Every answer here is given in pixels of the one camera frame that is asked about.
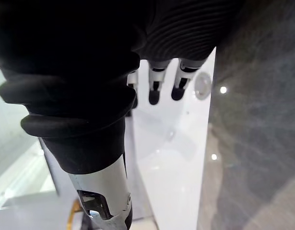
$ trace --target glass panel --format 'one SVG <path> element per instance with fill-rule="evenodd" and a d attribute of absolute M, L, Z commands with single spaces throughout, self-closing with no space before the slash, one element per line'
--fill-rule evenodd
<path fill-rule="evenodd" d="M 0 71 L 0 85 L 4 81 Z M 27 115 L 23 105 L 0 98 L 0 208 L 13 197 L 55 191 L 38 138 L 20 126 Z"/>

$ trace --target robotic hand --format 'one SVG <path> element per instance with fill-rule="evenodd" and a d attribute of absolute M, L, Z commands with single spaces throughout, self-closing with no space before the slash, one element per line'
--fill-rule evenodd
<path fill-rule="evenodd" d="M 140 59 L 150 63 L 149 100 L 157 104 L 169 61 L 180 58 L 172 89 L 180 100 L 239 7 L 234 0 L 0 2 L 0 95 L 28 109 L 23 129 L 43 139 L 100 228 L 126 230 L 132 221 L 124 116 Z"/>

